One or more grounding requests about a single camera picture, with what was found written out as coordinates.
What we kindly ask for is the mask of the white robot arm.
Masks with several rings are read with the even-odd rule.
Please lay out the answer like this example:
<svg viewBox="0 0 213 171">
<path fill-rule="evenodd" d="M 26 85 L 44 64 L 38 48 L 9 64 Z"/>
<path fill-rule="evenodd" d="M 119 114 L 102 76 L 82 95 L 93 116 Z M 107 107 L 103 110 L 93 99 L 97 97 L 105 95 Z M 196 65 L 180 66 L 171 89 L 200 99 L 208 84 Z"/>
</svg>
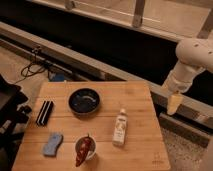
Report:
<svg viewBox="0 0 213 171">
<path fill-rule="evenodd" d="M 163 83 L 170 92 L 167 103 L 169 115 L 176 113 L 183 101 L 182 94 L 189 90 L 199 74 L 205 70 L 213 73 L 213 40 L 183 39 L 178 42 L 175 54 L 178 61 Z"/>
</svg>

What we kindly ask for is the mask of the cream soft gripper finger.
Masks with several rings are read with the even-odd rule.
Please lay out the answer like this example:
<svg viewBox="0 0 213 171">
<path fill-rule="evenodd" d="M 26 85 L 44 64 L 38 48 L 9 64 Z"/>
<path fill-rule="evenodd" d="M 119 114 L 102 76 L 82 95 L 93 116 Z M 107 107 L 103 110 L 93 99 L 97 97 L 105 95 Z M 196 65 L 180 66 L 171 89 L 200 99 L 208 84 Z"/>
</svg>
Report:
<svg viewBox="0 0 213 171">
<path fill-rule="evenodd" d="M 167 114 L 173 115 L 176 113 L 178 107 L 182 103 L 183 96 L 181 93 L 173 93 L 168 98 Z"/>
</svg>

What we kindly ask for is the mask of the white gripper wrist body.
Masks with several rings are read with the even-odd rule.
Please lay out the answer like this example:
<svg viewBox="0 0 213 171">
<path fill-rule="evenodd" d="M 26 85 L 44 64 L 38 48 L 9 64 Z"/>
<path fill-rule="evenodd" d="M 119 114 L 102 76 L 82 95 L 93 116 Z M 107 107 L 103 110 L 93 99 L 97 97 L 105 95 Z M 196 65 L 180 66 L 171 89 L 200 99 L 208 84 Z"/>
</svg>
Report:
<svg viewBox="0 0 213 171">
<path fill-rule="evenodd" d="M 185 93 L 192 86 L 193 77 L 189 74 L 176 74 L 171 70 L 163 83 L 163 87 L 173 93 Z"/>
</svg>

